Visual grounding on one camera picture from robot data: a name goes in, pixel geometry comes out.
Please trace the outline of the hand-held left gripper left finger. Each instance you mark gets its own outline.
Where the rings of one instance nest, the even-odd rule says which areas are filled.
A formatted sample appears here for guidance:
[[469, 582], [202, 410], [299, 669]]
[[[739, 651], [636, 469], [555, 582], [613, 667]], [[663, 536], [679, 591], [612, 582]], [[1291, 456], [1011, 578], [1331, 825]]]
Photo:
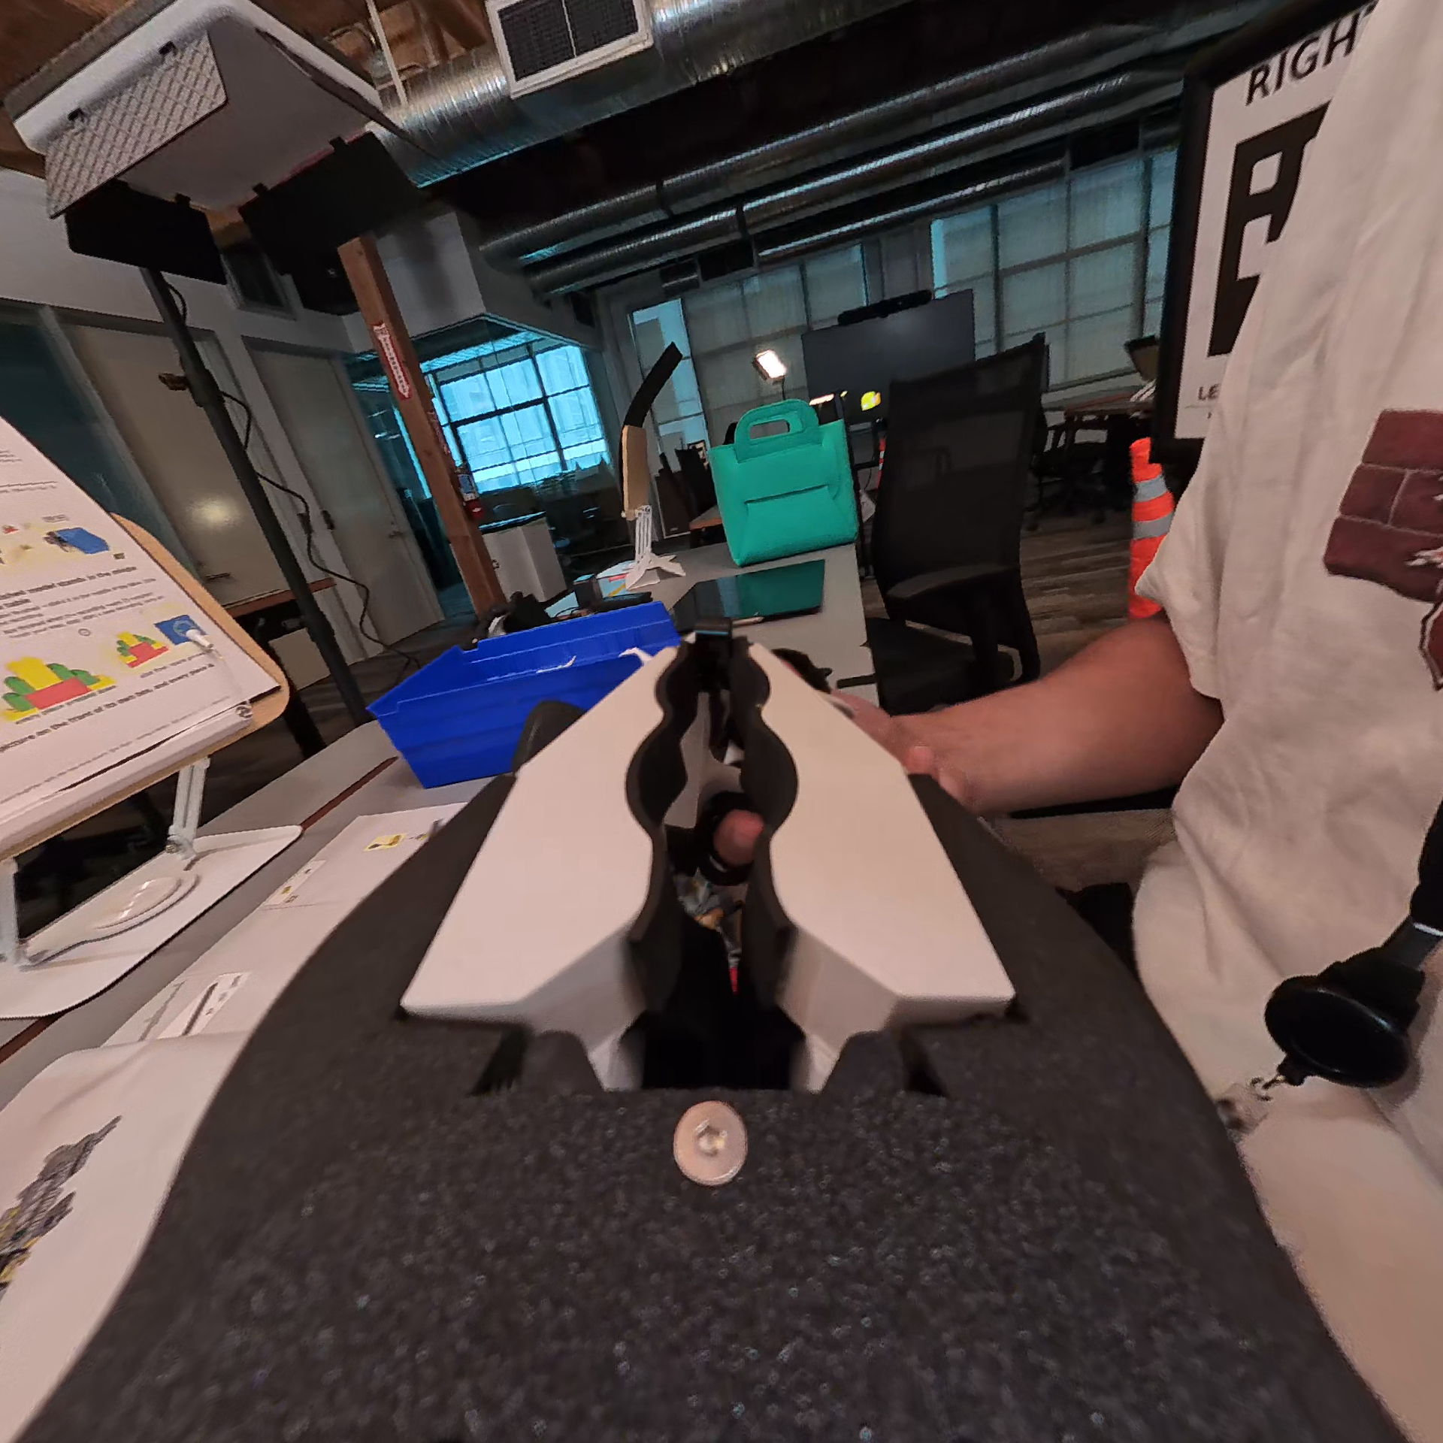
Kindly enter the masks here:
[[582, 1043], [601, 1089], [642, 1083], [645, 1009], [632, 954], [649, 883], [674, 891], [666, 845], [649, 856], [642, 891], [512, 891], [512, 784], [469, 863], [402, 1014], [416, 1021], [491, 1021], [526, 1031], [567, 1031]]

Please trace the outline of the open lego instruction booklet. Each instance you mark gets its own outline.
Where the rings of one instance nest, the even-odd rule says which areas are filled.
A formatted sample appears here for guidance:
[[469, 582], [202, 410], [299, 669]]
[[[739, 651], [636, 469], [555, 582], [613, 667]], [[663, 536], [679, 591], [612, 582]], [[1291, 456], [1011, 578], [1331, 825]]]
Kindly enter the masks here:
[[91, 1337], [241, 1043], [324, 937], [459, 803], [352, 821], [101, 1043], [3, 1106], [3, 1372]]

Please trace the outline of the person's right hand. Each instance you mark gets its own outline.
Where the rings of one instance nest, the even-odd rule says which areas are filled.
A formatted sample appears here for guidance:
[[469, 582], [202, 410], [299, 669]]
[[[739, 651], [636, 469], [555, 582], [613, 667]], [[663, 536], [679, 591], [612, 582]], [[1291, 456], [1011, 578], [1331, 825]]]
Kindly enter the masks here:
[[[879, 750], [888, 750], [909, 778], [931, 778], [958, 803], [976, 807], [965, 771], [942, 755], [942, 728], [925, 725], [925, 716], [892, 716], [864, 697], [826, 697], [856, 728], [864, 728]], [[766, 817], [749, 807], [730, 807], [708, 835], [708, 856], [720, 867], [749, 867], [755, 839], [766, 833]]]

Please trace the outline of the blue storage bin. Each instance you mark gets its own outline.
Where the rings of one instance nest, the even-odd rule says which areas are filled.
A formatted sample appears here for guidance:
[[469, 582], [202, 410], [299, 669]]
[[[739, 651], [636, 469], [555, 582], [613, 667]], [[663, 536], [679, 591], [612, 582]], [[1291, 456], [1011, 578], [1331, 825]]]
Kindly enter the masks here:
[[512, 768], [538, 701], [592, 708], [666, 646], [679, 646], [679, 629], [663, 602], [546, 621], [448, 646], [369, 715], [416, 784], [483, 780]]

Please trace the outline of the teal felt bag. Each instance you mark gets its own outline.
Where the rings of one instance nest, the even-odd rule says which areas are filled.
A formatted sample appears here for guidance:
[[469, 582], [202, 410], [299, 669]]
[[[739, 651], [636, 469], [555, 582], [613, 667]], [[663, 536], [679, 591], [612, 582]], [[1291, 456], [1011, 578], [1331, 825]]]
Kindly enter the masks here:
[[708, 448], [713, 499], [737, 569], [856, 544], [856, 478], [844, 423], [805, 399], [754, 407]]

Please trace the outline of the curved wooden desk lamp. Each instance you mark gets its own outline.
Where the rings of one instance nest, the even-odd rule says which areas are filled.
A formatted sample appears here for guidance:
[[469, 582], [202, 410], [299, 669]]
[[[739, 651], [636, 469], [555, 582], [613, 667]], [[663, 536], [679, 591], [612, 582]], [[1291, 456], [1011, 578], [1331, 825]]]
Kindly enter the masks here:
[[621, 591], [642, 591], [649, 577], [683, 577], [674, 554], [659, 552], [659, 520], [649, 506], [649, 462], [645, 462], [645, 415], [659, 389], [679, 369], [683, 349], [674, 343], [663, 347], [659, 362], [645, 369], [642, 387], [636, 389], [621, 428], [618, 428], [618, 462], [621, 462], [621, 516], [632, 524], [636, 561], [621, 577]]

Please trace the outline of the black mesh office chair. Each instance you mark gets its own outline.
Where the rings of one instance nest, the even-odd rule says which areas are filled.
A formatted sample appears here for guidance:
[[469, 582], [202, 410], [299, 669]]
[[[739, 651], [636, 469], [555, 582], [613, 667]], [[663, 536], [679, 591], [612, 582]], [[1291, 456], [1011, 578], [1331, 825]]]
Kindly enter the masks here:
[[1032, 333], [892, 387], [872, 529], [884, 617], [868, 617], [888, 715], [931, 715], [1040, 673], [1019, 516], [1044, 366], [1048, 343]]

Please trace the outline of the large paned window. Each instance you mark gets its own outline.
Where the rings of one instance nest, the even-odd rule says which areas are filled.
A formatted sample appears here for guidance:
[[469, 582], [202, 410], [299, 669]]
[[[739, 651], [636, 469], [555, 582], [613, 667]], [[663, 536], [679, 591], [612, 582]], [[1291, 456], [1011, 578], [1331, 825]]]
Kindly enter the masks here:
[[469, 494], [612, 464], [586, 349], [575, 343], [501, 333], [437, 356], [423, 374]]

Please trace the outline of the black tripod pole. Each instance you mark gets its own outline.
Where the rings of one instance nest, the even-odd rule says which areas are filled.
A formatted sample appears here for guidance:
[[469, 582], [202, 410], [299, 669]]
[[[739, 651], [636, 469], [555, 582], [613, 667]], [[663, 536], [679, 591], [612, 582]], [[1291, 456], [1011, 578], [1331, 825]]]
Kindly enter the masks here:
[[333, 695], [339, 695], [346, 716], [356, 725], [366, 725], [369, 715], [366, 715], [363, 690], [352, 676], [352, 667], [339, 651], [333, 627], [324, 615], [324, 608], [315, 602], [312, 578], [303, 577], [299, 554], [294, 554], [273, 499], [264, 495], [264, 481], [260, 481], [260, 474], [247, 456], [247, 446], [243, 446], [243, 439], [241, 439], [241, 428], [237, 428], [237, 423], [224, 407], [224, 393], [222, 393], [214, 369], [206, 366], [206, 356], [202, 356], [195, 340], [190, 333], [190, 320], [177, 302], [177, 291], [169, 286], [169, 280], [157, 266], [136, 266], [136, 273], [143, 273], [143, 280], [152, 294], [152, 306], [161, 316], [164, 333], [177, 347], [181, 369], [190, 377], [190, 393], [206, 410], [206, 419], [210, 419], [210, 425], [214, 425], [214, 432], [215, 432], [215, 441], [222, 441], [222, 448], [233, 464], [233, 478], [237, 478], [260, 531], [264, 531], [264, 544], [269, 544], [273, 561], [279, 562], [285, 582], [294, 594], [299, 617], [303, 617], [320, 657], [328, 663], [328, 673], [333, 682]]

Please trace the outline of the brick picture instruction sheet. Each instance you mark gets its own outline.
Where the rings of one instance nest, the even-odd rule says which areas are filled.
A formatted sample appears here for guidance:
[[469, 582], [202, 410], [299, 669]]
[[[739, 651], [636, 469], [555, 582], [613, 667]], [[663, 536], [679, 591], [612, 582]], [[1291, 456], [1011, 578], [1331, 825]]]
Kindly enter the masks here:
[[3, 856], [243, 738], [285, 695], [152, 536], [0, 425]]

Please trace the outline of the black mounted box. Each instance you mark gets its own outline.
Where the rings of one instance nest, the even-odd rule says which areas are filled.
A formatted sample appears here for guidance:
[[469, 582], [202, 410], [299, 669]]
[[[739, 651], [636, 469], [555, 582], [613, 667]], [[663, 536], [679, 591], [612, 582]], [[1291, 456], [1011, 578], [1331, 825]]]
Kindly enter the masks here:
[[339, 248], [424, 203], [394, 155], [375, 134], [333, 140], [315, 167], [241, 203], [247, 238], [279, 277], [291, 277], [306, 310], [356, 316]]
[[112, 178], [61, 210], [61, 230], [78, 256], [224, 283], [224, 259], [210, 215], [183, 197], [164, 201]]

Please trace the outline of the white air vent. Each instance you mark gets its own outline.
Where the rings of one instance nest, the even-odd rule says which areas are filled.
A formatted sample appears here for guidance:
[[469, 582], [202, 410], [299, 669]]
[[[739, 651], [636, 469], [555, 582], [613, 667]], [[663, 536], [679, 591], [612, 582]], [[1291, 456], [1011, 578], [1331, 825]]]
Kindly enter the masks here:
[[655, 48], [642, 0], [488, 0], [483, 14], [512, 100]]

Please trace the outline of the black framed marker sign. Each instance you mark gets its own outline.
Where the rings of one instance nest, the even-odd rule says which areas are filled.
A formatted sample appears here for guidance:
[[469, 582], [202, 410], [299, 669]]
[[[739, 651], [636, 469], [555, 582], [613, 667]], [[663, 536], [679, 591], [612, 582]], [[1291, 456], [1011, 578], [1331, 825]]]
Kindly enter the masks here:
[[1181, 69], [1149, 456], [1195, 469], [1307, 146], [1375, 2], [1302, 0]]

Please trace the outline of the white perforated box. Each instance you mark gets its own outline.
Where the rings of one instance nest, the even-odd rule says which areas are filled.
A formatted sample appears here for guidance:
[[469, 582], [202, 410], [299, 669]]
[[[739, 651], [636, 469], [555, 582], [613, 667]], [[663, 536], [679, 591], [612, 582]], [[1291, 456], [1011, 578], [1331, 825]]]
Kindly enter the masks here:
[[109, 182], [233, 210], [331, 140], [391, 131], [363, 69], [247, 0], [122, 2], [3, 109], [44, 157], [48, 220]]

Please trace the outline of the dark wall screen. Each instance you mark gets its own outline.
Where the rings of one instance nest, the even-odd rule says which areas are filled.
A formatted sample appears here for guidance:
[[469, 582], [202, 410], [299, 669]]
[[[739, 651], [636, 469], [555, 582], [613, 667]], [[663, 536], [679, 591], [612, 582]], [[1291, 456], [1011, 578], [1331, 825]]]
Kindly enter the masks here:
[[973, 362], [973, 291], [925, 298], [892, 316], [812, 327], [798, 343], [809, 399], [888, 393], [892, 381], [919, 381]]

